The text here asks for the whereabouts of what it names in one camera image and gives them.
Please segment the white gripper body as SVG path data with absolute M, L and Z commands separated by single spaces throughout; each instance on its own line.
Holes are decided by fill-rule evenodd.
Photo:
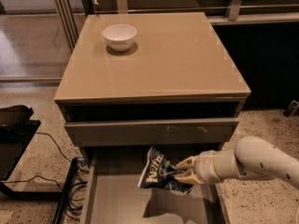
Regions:
M 220 152 L 204 151 L 195 159 L 194 172 L 203 184 L 214 185 L 222 182 L 216 163 L 220 160 Z

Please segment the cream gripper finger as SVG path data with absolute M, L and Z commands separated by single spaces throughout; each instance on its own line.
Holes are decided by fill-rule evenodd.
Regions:
M 199 184 L 199 179 L 193 169 L 189 169 L 181 174 L 174 175 L 174 178 L 184 184 L 197 185 Z
M 181 171 L 186 171 L 189 169 L 192 169 L 195 165 L 197 157 L 196 156 L 190 156 L 186 158 L 185 160 L 179 162 L 176 167 Z

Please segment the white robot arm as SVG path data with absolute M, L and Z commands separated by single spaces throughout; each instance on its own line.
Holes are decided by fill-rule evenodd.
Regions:
M 204 151 L 177 165 L 181 183 L 214 185 L 227 179 L 278 178 L 299 189 L 299 160 L 255 136 L 241 138 L 234 148 Z

